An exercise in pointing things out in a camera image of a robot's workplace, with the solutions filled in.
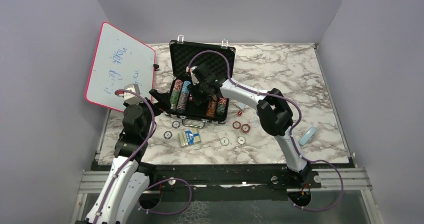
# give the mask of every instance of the case latch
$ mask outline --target case latch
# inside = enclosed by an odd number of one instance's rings
[[[177,40],[176,41],[177,43],[183,43],[184,42],[184,35],[182,35],[182,34],[178,35],[176,40]]]
[[[228,47],[228,40],[227,39],[223,39],[221,41],[221,48],[227,48]]]

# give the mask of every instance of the blue poker chip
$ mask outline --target blue poker chip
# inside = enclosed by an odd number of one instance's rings
[[[163,133],[163,137],[165,139],[170,139],[172,137],[172,132],[171,131],[166,131]]]

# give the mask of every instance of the poker chip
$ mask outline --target poker chip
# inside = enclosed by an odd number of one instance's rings
[[[183,113],[187,106],[187,100],[189,99],[189,88],[188,86],[191,84],[190,81],[184,81],[181,88],[181,94],[179,95],[178,103],[176,105],[176,111],[178,113]]]
[[[242,126],[242,124],[239,121],[235,121],[232,123],[232,127],[234,129],[239,129]]]
[[[172,127],[173,128],[179,128],[180,127],[180,122],[179,121],[173,121],[172,122]]]
[[[225,107],[227,105],[227,99],[226,98],[220,98],[218,102],[218,106],[216,107],[216,114],[218,115],[224,115],[225,113]]]
[[[257,128],[261,125],[261,121],[259,120],[259,118],[251,118],[250,125],[254,128]]]
[[[226,146],[230,143],[228,138],[221,138],[221,145]]]
[[[182,80],[175,80],[174,83],[174,87],[172,89],[172,93],[171,93],[171,97],[170,97],[170,104],[171,104],[171,110],[175,111],[175,109],[177,108],[177,104],[178,104],[178,100],[180,98],[180,93],[181,93],[181,89],[183,86],[183,81]]]
[[[170,132],[170,131],[166,131],[166,132],[164,132],[164,133],[163,133],[163,137],[164,137],[165,139],[170,139],[170,138],[172,137],[172,132]]]
[[[237,142],[239,143],[239,144],[245,144],[246,143],[246,138],[245,137],[238,137],[237,138]]]
[[[251,126],[249,124],[243,124],[241,126],[241,131],[244,132],[244,133],[248,133],[248,132],[250,132],[250,130],[251,130]]]
[[[206,116],[213,118],[215,117],[215,111],[217,108],[217,102],[214,101],[214,98],[212,97],[212,99],[209,100],[209,104],[207,105],[207,111],[206,111]]]

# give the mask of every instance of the blue eraser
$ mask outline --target blue eraser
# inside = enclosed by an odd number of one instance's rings
[[[312,135],[317,131],[316,127],[311,127],[309,130],[305,133],[305,135],[299,140],[299,145],[303,146],[305,145],[309,139],[311,139]]]

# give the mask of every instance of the case lid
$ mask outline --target case lid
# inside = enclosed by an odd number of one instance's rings
[[[172,72],[177,78],[190,78],[185,71],[189,65],[188,63],[190,63],[191,59],[196,54],[205,50],[214,50],[223,54],[228,59],[230,67],[229,73],[231,77],[233,76],[232,70],[234,68],[234,59],[236,57],[236,49],[234,47],[222,47],[220,45],[193,42],[178,42],[177,40],[172,40],[169,43],[169,47]],[[225,78],[227,77],[227,64],[225,60],[216,53],[202,54],[194,60],[192,66],[199,66],[202,63],[205,63],[216,75],[222,75]]]

